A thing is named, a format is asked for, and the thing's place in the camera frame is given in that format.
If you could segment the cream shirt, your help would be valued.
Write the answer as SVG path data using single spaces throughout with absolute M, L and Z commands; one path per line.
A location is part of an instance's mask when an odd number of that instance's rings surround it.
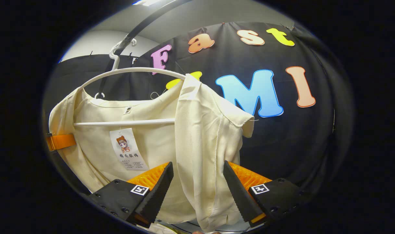
M 175 118 L 174 124 L 74 126 L 74 123 Z M 76 145 L 58 151 L 91 192 L 115 179 L 141 174 L 121 161 L 117 139 L 135 138 L 140 163 L 172 162 L 174 177 L 157 218 L 168 224 L 196 220 L 211 232 L 234 225 L 241 215 L 223 175 L 224 162 L 239 164 L 242 138 L 251 137 L 254 117 L 194 77 L 186 77 L 153 100 L 107 101 L 76 89 L 51 111 L 52 135 L 73 134 Z

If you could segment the black clothes rack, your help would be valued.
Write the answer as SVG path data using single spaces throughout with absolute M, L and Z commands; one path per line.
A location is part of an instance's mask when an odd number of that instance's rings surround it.
M 126 36 L 124 36 L 122 41 L 119 41 L 115 44 L 109 52 L 109 57 L 111 62 L 108 62 L 108 65 L 105 69 L 105 73 L 109 73 L 110 71 L 114 71 L 118 68 L 120 62 L 120 55 L 126 49 L 127 46 L 130 44 L 135 44 L 133 42 L 134 38 L 147 26 L 149 26 L 152 22 L 156 19 L 160 18 L 162 15 L 166 14 L 167 12 L 175 9 L 183 4 L 191 2 L 193 0 L 172 0 L 165 5 L 161 6 L 151 15 L 147 16 L 144 20 L 142 20 L 133 30 L 131 30 Z

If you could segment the black backdrop cloth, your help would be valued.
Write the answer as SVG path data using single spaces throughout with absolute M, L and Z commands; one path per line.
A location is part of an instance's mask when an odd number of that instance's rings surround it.
M 166 68 L 202 71 L 202 82 L 219 95 L 231 94 L 245 111 L 255 110 L 254 133 L 244 140 L 241 163 L 271 179 L 284 177 L 312 194 L 329 181 L 345 158 L 352 136 L 353 103 L 340 62 L 312 32 L 264 22 L 228 22 L 182 32 L 140 56 L 134 67 L 151 66 L 164 45 Z M 244 87 L 259 69 L 274 73 L 279 116 L 261 117 L 267 90 Z

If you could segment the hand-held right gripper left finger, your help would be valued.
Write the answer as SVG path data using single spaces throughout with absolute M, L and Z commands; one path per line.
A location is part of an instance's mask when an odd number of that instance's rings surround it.
M 87 201 L 123 222 L 150 228 L 173 177 L 173 163 L 167 162 L 129 181 L 115 179 L 88 195 Z

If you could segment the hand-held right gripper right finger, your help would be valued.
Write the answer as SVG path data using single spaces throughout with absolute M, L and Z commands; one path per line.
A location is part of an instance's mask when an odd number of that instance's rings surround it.
M 251 228 L 284 219 L 312 197 L 288 179 L 271 180 L 229 161 L 224 162 L 223 175 L 243 220 Z

